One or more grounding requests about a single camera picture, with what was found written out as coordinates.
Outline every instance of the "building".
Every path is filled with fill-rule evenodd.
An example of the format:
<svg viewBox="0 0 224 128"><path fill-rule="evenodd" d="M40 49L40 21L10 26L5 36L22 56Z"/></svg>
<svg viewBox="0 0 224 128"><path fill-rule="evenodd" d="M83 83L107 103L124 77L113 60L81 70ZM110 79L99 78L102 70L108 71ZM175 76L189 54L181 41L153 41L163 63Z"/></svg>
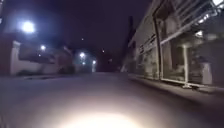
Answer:
<svg viewBox="0 0 224 128"><path fill-rule="evenodd" d="M223 86L223 0L153 0L122 70L184 85Z"/></svg>
<svg viewBox="0 0 224 128"><path fill-rule="evenodd" d="M1 76L58 74L72 66L72 54L66 48L41 49L38 43L19 42L13 36L1 38L0 59Z"/></svg>

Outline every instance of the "dark sky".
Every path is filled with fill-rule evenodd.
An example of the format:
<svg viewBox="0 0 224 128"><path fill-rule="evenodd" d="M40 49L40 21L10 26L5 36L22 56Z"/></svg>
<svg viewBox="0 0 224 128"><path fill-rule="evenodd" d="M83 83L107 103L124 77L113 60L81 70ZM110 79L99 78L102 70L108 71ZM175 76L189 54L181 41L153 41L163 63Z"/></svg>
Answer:
<svg viewBox="0 0 224 128"><path fill-rule="evenodd" d="M32 20L41 37L56 37L77 46L95 46L119 53L128 34L128 17L135 27L150 0L8 0L12 29L15 21Z"/></svg>

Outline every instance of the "light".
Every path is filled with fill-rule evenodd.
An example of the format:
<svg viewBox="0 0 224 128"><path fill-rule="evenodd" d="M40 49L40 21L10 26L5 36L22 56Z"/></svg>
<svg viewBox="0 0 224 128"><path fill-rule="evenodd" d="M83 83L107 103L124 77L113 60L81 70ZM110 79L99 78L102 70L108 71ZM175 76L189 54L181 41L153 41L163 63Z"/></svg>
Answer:
<svg viewBox="0 0 224 128"><path fill-rule="evenodd" d="M120 114L93 113L68 120L59 128L142 128L136 122Z"/></svg>
<svg viewBox="0 0 224 128"><path fill-rule="evenodd" d="M40 50L41 50L41 51L45 51L45 50L46 50L46 46L41 45L41 46L40 46Z"/></svg>
<svg viewBox="0 0 224 128"><path fill-rule="evenodd" d="M93 60L93 65L96 65L96 61L95 60Z"/></svg>
<svg viewBox="0 0 224 128"><path fill-rule="evenodd" d="M80 56L81 59L85 59L86 54L85 54L84 52L81 52L81 53L79 54L79 56Z"/></svg>
<svg viewBox="0 0 224 128"><path fill-rule="evenodd" d="M21 29L23 32L31 34L35 32L35 25L30 21L26 21L22 24Z"/></svg>
<svg viewBox="0 0 224 128"><path fill-rule="evenodd" d="M217 6L223 2L223 0L212 0L214 5Z"/></svg>
<svg viewBox="0 0 224 128"><path fill-rule="evenodd" d="M196 37L202 38L203 37L203 31L198 31L197 33L195 33Z"/></svg>

